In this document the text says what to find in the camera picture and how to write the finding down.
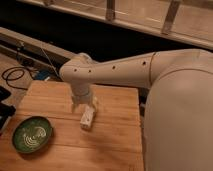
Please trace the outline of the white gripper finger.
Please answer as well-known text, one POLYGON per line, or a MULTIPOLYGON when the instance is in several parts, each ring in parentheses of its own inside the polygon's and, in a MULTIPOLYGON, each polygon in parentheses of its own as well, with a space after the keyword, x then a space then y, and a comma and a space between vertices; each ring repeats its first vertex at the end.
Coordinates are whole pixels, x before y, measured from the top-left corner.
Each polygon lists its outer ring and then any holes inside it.
POLYGON ((77 109, 77 107, 78 107, 78 104, 72 103, 72 104, 71 104, 71 112, 72 112, 72 113, 75 113, 75 110, 77 109))
POLYGON ((93 99, 92 107, 94 109, 94 114, 96 115, 98 113, 98 101, 97 100, 93 99))

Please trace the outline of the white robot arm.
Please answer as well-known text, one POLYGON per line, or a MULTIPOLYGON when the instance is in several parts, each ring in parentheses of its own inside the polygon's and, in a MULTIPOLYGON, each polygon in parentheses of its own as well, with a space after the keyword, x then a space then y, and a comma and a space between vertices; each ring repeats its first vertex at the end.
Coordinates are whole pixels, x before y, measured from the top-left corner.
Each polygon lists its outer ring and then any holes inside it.
POLYGON ((146 88, 146 171, 213 171, 213 52, 181 49, 108 62, 80 53, 60 68, 76 105, 92 84, 146 88))

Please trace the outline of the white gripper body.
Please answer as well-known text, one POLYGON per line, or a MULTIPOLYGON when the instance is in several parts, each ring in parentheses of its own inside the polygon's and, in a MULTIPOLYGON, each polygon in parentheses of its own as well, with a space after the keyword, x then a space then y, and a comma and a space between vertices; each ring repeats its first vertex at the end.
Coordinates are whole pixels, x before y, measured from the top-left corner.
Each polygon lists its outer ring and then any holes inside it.
POLYGON ((72 95, 72 102, 74 106, 78 106, 80 104, 87 104, 89 106, 94 106, 96 101, 95 97, 93 96, 93 92, 89 91, 84 95, 72 95))

